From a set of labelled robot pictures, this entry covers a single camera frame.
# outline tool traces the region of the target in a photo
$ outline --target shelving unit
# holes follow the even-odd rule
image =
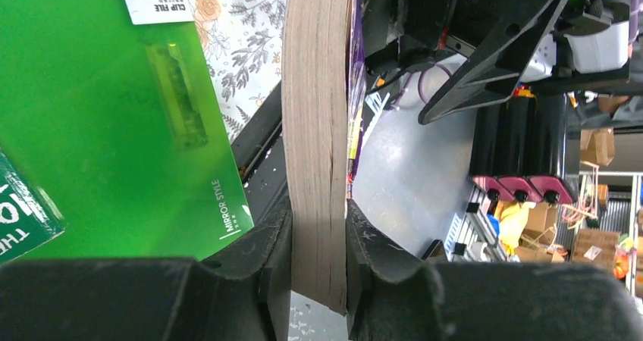
[[[583,189],[585,186],[587,186],[587,178],[588,176],[591,176],[591,172],[588,172],[586,174],[582,174],[581,177],[581,186],[580,188]],[[569,260],[572,260],[573,256],[573,249],[574,246],[576,246],[576,237],[579,234],[579,229],[580,227],[584,227],[585,224],[581,224],[580,227],[575,227],[573,230],[570,230],[567,227],[567,224],[565,224],[562,221],[562,211],[558,211],[558,219],[557,219],[557,230],[556,230],[556,240],[555,243],[563,245],[567,247],[570,252],[569,252]]]
[[[508,261],[509,256],[500,243],[497,234],[494,233],[491,222],[486,214],[476,206],[482,206],[484,200],[485,193],[478,188],[474,188],[466,213],[453,221],[444,241],[444,247],[447,249],[450,260],[452,260],[455,243],[459,242],[467,246],[465,260],[477,261],[475,256],[469,252],[469,247],[474,242],[483,241],[488,244],[489,253],[493,261]]]
[[[589,172],[581,172],[583,180],[585,180],[587,175],[591,175]],[[607,229],[607,227],[612,227],[609,230],[620,231],[621,233],[629,234],[630,239],[634,242],[634,247],[638,248],[638,210],[641,207],[641,179],[643,178],[643,172],[599,172],[599,178],[601,177],[631,177],[632,178],[632,189],[629,194],[629,211],[626,211],[626,216],[629,218],[612,218],[610,223],[602,223],[601,229]],[[578,229],[574,232],[574,240],[578,234]],[[626,276],[626,286],[632,295],[635,294],[635,283],[636,283],[636,262],[637,255],[634,254],[630,258],[629,271]]]

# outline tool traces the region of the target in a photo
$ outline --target metal shelf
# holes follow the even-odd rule
[[[452,260],[455,243],[459,242],[467,246],[464,259],[467,261],[477,261],[475,257],[469,253],[469,247],[478,241],[483,241],[488,244],[492,261],[509,260],[509,256],[491,226],[491,222],[480,209],[484,200],[485,193],[475,188],[469,200],[467,212],[463,217],[456,218],[451,224],[447,238],[444,241],[444,247],[447,249],[447,257],[449,260]]]
[[[587,175],[591,175],[589,172],[581,172],[583,180]],[[632,178],[632,189],[629,194],[629,210],[625,211],[628,218],[614,218],[610,219],[609,224],[601,224],[602,230],[610,231],[619,231],[621,233],[627,233],[630,239],[634,243],[634,247],[638,248],[638,210],[641,207],[641,178],[643,177],[643,172],[598,172],[599,177],[631,177]],[[615,199],[615,201],[622,201],[623,197],[620,199]],[[626,287],[630,293],[635,295],[635,284],[636,284],[636,262],[637,255],[634,254],[630,258],[629,270],[626,275]]]

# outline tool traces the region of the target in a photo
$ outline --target green plastic folder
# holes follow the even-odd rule
[[[201,259],[252,227],[193,23],[134,26],[124,0],[0,0],[0,42],[0,188],[20,178],[43,214],[3,224],[20,203],[0,192],[0,244],[42,228],[0,261]]]

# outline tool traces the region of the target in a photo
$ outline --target purple cable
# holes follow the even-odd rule
[[[451,78],[451,72],[442,63],[436,63],[435,67],[440,68],[443,72],[445,72],[447,74],[447,76],[449,78]],[[424,95],[424,89],[422,88],[422,81],[424,80],[424,75],[428,71],[429,70],[425,70],[424,72],[422,72],[422,74],[420,74],[420,78],[418,80],[418,94],[420,96],[420,99],[422,100],[422,102],[424,102],[425,105],[428,104],[428,99]]]

